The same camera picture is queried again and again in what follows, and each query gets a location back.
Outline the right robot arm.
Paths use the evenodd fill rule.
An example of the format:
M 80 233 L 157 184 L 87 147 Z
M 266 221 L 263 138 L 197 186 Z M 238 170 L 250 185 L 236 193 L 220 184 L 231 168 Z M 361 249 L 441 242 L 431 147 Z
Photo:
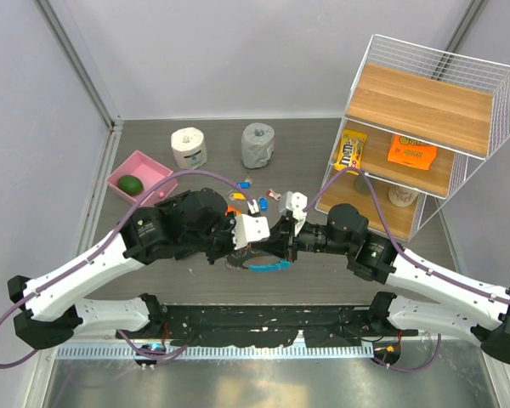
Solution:
M 458 337 L 510 365 L 510 287 L 460 275 L 369 232 L 367 218 L 355 207 L 334 206 L 323 225 L 307 222 L 301 211 L 286 211 L 274 226 L 261 214 L 248 215 L 246 230 L 252 247 L 278 258 L 293 262 L 298 252 L 344 255 L 348 270 L 361 279 L 428 298 L 419 303 L 378 293 L 367 315 L 376 334 L 418 330 Z

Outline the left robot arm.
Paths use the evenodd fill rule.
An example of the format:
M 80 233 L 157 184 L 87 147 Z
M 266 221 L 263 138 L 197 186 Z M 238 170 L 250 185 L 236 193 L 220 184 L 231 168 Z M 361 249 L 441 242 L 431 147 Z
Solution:
M 120 230 L 69 263 L 37 279 L 8 281 L 13 302 L 27 300 L 14 317 L 18 338 L 34 349 L 49 349 L 75 335 L 123 331 L 130 338 L 164 332 L 166 313 L 154 295 L 123 301 L 95 301 L 87 295 L 110 281 L 159 259 L 180 260 L 205 253 L 209 263 L 235 249 L 237 212 L 216 191 L 205 188 L 140 207 Z

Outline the metal key organizer blue handle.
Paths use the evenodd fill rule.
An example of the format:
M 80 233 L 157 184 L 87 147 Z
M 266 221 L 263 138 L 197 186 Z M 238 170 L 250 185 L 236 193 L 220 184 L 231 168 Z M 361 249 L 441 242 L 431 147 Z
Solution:
M 247 270 L 255 273 L 271 273 L 288 269 L 291 264 L 264 251 L 252 248 L 233 252 L 225 258 L 228 269 Z

